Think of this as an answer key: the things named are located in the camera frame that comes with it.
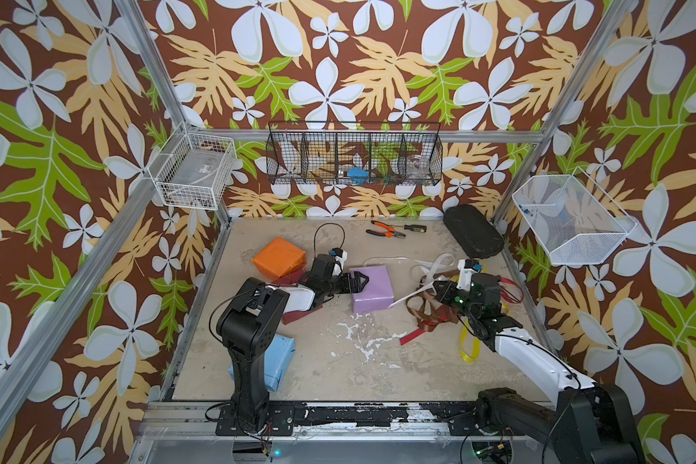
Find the lilac gift box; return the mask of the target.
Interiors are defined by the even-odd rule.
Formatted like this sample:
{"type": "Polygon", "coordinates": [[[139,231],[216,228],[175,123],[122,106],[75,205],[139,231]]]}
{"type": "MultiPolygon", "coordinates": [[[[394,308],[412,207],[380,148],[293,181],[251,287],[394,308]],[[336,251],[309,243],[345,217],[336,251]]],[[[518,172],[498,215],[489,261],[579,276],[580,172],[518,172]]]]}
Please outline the lilac gift box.
{"type": "Polygon", "coordinates": [[[353,268],[349,273],[364,274],[369,277],[365,290],[359,294],[352,294],[353,313],[364,314],[390,307],[394,301],[394,290],[386,266],[353,268]]]}

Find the red ribbon bow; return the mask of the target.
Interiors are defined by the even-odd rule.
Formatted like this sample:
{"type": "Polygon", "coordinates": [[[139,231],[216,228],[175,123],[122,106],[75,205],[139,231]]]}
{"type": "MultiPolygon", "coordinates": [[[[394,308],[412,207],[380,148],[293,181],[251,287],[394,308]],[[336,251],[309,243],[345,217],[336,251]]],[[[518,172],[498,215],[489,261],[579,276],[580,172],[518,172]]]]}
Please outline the red ribbon bow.
{"type": "MultiPolygon", "coordinates": [[[[508,278],[501,278],[501,283],[500,286],[502,288],[501,290],[501,298],[502,298],[502,307],[503,307],[503,313],[505,315],[510,316],[510,307],[512,305],[519,305],[523,302],[523,291],[521,288],[515,284],[512,280],[509,280],[508,278]]],[[[414,339],[418,338],[422,334],[426,334],[426,332],[421,332],[417,329],[410,334],[406,334],[406,336],[402,336],[400,338],[400,343],[402,345],[405,345],[414,339]]],[[[494,347],[494,342],[483,342],[488,348],[492,349],[494,347]]]]}

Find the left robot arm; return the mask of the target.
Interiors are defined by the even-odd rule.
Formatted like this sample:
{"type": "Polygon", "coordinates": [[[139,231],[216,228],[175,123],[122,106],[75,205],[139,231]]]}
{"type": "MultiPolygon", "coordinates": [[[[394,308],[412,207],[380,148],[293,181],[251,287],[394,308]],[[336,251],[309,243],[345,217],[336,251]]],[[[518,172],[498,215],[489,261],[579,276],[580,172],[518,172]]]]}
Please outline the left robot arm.
{"type": "Polygon", "coordinates": [[[265,355],[276,337],[282,317],[311,313],[342,294],[359,294],[370,277],[361,271],[346,271],[346,254],[334,249],[319,254],[311,269],[293,283],[267,283],[248,278],[220,304],[215,337],[232,361],[234,394],[230,417],[245,435],[255,436],[267,427],[270,393],[265,382],[265,355]]]}

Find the orange gift box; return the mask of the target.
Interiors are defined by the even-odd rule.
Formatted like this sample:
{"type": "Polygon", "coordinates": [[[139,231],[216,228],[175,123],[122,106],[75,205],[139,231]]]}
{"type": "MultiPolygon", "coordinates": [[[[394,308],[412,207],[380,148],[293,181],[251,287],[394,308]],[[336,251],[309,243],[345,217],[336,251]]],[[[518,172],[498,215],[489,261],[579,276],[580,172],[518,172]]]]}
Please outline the orange gift box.
{"type": "Polygon", "coordinates": [[[268,280],[279,280],[299,271],[307,264],[307,254],[290,242],[276,237],[252,260],[259,273],[268,280]]]}

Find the yellow ribbon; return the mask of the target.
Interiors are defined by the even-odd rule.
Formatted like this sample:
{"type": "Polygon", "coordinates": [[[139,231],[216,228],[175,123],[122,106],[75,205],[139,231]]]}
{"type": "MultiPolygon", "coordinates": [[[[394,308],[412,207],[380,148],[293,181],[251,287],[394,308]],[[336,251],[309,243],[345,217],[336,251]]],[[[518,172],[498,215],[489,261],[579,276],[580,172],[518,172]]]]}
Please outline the yellow ribbon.
{"type": "Polygon", "coordinates": [[[475,363],[481,354],[481,342],[472,334],[471,327],[464,317],[460,317],[461,325],[458,348],[459,355],[464,363],[475,363]]]}

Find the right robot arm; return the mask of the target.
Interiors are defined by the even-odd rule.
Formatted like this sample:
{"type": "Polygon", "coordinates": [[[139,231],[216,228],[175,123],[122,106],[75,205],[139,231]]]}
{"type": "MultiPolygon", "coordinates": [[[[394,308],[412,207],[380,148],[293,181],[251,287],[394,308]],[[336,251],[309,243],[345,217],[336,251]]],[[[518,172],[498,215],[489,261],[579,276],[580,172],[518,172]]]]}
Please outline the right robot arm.
{"type": "Polygon", "coordinates": [[[498,276],[436,280],[432,288],[435,299],[456,311],[469,334],[511,362],[552,403],[546,408],[510,388],[484,390],[474,410],[478,429],[528,436],[562,463],[645,462],[626,393],[570,367],[504,314],[498,276]]]}

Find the magenta gift box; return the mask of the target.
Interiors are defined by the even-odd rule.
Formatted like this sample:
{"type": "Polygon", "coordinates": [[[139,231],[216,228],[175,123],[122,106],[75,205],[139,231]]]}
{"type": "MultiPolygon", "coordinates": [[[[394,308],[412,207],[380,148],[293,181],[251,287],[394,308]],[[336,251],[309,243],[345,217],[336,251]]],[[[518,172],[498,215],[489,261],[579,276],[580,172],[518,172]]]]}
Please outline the magenta gift box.
{"type": "Polygon", "coordinates": [[[272,286],[276,286],[289,296],[281,317],[284,325],[296,322],[321,307],[321,305],[315,305],[316,292],[303,284],[306,277],[307,271],[299,270],[272,282],[272,286]]]}

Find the blue gift box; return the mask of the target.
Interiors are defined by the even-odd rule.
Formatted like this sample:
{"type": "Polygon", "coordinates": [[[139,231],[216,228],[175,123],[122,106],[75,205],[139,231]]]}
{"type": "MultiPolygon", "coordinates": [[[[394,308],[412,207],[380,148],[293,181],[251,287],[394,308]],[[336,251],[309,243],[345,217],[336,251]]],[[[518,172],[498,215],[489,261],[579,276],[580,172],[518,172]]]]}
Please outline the blue gift box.
{"type": "Polygon", "coordinates": [[[269,392],[276,392],[296,352],[293,338],[277,334],[264,357],[264,383],[269,392]]]}

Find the brown ribbon bow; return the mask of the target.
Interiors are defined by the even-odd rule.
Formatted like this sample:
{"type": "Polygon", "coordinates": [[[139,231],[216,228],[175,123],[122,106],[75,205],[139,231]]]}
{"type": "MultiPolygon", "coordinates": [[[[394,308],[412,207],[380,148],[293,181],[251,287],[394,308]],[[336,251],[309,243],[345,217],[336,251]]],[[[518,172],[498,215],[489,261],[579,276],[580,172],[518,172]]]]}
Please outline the brown ribbon bow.
{"type": "Polygon", "coordinates": [[[431,287],[404,302],[407,311],[416,319],[421,332],[432,333],[439,325],[459,323],[458,311],[441,304],[435,295],[435,290],[431,287]]]}

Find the white ribbon bow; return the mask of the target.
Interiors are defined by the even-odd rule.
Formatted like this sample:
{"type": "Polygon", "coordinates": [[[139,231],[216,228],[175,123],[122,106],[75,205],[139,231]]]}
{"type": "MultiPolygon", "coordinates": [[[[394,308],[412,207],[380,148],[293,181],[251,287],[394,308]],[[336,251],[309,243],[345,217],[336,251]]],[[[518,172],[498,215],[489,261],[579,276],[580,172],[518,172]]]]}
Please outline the white ribbon bow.
{"type": "Polygon", "coordinates": [[[423,261],[407,256],[371,257],[363,263],[363,266],[367,266],[369,264],[391,264],[405,261],[410,262],[413,265],[413,269],[419,268],[421,270],[421,285],[417,290],[409,293],[408,295],[395,299],[390,304],[390,307],[395,307],[396,305],[404,303],[410,298],[429,290],[433,286],[433,282],[435,282],[437,276],[440,276],[440,274],[451,272],[452,275],[454,275],[456,272],[457,261],[452,253],[442,253],[433,261],[423,261]]]}

